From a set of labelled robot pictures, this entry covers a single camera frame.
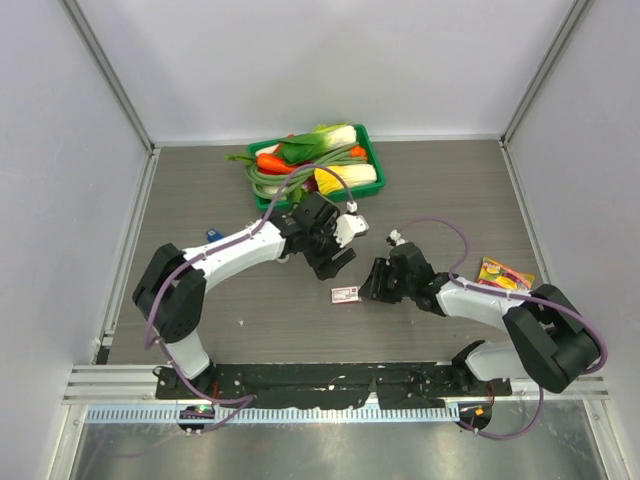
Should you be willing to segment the staple box red white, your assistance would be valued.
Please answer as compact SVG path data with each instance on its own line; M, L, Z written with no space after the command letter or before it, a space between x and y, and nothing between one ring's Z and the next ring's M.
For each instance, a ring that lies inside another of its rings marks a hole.
M331 303L333 305L360 302L359 287L338 287L331 289Z

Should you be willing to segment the blue stapler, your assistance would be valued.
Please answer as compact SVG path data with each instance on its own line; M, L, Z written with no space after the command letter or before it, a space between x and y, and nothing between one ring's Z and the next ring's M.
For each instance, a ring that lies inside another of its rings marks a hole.
M206 239L208 243L213 243L223 238L224 238L224 235L221 234L218 230L213 228L209 229L206 233Z

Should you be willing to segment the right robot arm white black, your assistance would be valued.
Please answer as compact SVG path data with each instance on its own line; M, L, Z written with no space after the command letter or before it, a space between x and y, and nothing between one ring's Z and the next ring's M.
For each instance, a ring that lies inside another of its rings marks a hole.
M360 297L388 304L407 298L418 309L442 317L470 319L504 331L502 343L480 341L451 371L457 391L472 395L488 380L529 378L543 389L563 392L603 359L604 347L555 286L509 291L435 272L412 242L374 260Z

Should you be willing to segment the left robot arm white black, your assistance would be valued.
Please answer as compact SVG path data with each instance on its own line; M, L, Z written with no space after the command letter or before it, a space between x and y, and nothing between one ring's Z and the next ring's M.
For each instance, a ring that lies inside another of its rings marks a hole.
M351 242L369 226L350 201L346 210L313 193L288 211L263 218L216 242L179 249L159 247L134 289L132 300L147 322L145 344L159 344L190 398L212 392L217 371L199 334L206 295L256 265L301 254L320 280L331 279L356 253Z

